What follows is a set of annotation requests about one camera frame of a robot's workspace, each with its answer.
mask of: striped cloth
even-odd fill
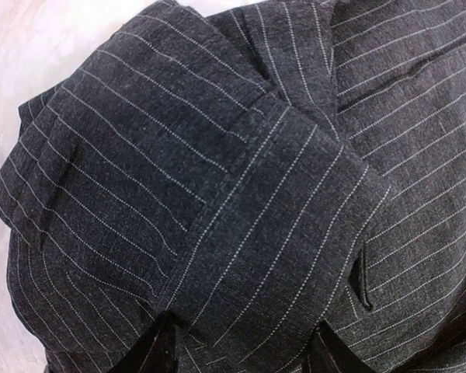
[[[8,283],[55,373],[165,310],[180,373],[301,371],[323,321],[466,372],[466,0],[157,2],[19,112]]]

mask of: white sheet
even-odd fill
[[[0,166],[19,133],[17,106],[69,76],[152,0],[0,0]],[[204,15],[258,0],[182,0]],[[0,221],[0,373],[42,372],[43,348],[16,318]]]

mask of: dark gray fabric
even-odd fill
[[[9,290],[56,373],[165,310],[179,372],[297,370],[322,320],[466,371],[466,1],[158,2],[20,114]]]

